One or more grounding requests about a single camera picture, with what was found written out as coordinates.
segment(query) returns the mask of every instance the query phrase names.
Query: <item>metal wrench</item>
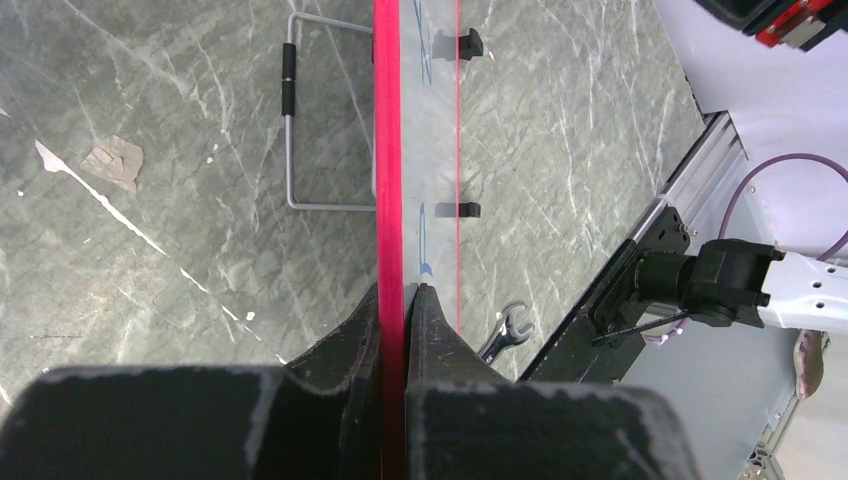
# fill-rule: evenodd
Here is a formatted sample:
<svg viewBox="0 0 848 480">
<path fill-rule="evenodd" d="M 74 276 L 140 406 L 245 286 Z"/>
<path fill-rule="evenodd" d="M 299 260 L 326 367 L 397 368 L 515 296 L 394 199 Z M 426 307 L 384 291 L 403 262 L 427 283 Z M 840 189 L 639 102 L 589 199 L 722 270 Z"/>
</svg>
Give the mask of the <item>metal wrench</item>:
<svg viewBox="0 0 848 480">
<path fill-rule="evenodd" d="M 533 335 L 536 326 L 532 323 L 525 323 L 521 328 L 516 327 L 518 317 L 525 310 L 527 310 L 527 305 L 513 303 L 504 308 L 500 313 L 498 327 L 492 332 L 489 341 L 477 352 L 477 355 L 487 365 L 491 365 L 502 351 L 521 345 Z"/>
</svg>

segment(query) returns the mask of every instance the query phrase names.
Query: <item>marble tabletop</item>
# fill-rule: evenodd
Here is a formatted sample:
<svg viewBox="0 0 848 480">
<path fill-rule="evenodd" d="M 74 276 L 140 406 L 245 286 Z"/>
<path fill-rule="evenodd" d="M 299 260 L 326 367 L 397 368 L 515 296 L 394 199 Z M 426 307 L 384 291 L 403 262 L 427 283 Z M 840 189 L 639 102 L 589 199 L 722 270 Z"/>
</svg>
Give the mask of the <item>marble tabletop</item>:
<svg viewBox="0 0 848 480">
<path fill-rule="evenodd" d="M 369 0 L 0 5 L 0 415 L 64 364 L 280 363 L 376 280 L 371 213 L 285 202 L 280 56 L 306 11 Z M 648 1 L 462 2 L 489 55 L 462 71 L 463 336 L 531 304 L 541 346 L 703 129 Z M 304 25 L 303 201 L 373 202 L 370 38 Z M 86 157 L 138 145 L 135 193 Z"/>
</svg>

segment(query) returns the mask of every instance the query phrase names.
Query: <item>torn paper piece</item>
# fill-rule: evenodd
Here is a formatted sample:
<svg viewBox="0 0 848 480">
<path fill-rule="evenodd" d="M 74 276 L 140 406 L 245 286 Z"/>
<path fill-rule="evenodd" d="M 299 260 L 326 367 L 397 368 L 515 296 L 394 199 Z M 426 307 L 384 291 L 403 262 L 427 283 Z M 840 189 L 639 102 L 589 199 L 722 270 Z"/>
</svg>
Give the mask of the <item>torn paper piece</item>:
<svg viewBox="0 0 848 480">
<path fill-rule="evenodd" d="M 124 190 L 136 193 L 135 183 L 144 161 L 141 147 L 110 135 L 94 147 L 80 165 L 88 172 L 117 184 Z"/>
</svg>

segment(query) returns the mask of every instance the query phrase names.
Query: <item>metal frame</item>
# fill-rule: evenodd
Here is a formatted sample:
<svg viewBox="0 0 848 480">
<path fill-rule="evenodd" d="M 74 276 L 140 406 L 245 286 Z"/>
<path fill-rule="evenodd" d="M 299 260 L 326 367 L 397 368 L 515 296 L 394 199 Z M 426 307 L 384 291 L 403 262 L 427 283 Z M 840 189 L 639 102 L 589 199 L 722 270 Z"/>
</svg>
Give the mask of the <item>metal frame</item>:
<svg viewBox="0 0 848 480">
<path fill-rule="evenodd" d="M 314 23 L 320 23 L 328 27 L 344 28 L 360 33 L 373 34 L 373 30 L 368 27 L 356 25 L 353 23 L 340 22 L 329 18 L 312 15 L 309 13 L 295 12 L 289 16 L 288 32 L 286 33 L 286 41 L 294 44 L 294 22 L 295 20 L 303 20 Z M 346 204 L 328 204 L 328 203 L 300 203 L 294 198 L 294 180 L 292 172 L 294 171 L 294 153 L 292 149 L 292 123 L 293 115 L 284 115 L 286 123 L 286 202 L 295 210 L 334 210 L 344 212 L 374 212 L 377 210 L 375 205 L 346 205 Z"/>
</svg>

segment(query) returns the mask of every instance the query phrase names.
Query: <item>gray marble surface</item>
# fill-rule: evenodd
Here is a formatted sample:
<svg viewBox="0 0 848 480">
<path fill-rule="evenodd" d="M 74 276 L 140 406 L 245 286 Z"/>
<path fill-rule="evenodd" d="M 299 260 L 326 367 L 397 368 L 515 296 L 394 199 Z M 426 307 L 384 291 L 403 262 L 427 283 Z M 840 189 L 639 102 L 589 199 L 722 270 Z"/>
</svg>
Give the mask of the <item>gray marble surface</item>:
<svg viewBox="0 0 848 480">
<path fill-rule="evenodd" d="M 290 360 L 376 279 L 373 214 L 285 205 L 293 9 L 371 23 L 369 0 L 0 4 L 0 415 L 62 364 Z M 484 208 L 462 227 L 463 335 L 531 303 L 536 336 L 497 364 L 513 376 L 703 126 L 650 2 L 462 9 L 491 52 L 462 67 L 464 195 Z M 297 43 L 298 198 L 372 201 L 370 39 Z M 80 166 L 112 134 L 144 151 L 136 194 Z"/>
</svg>

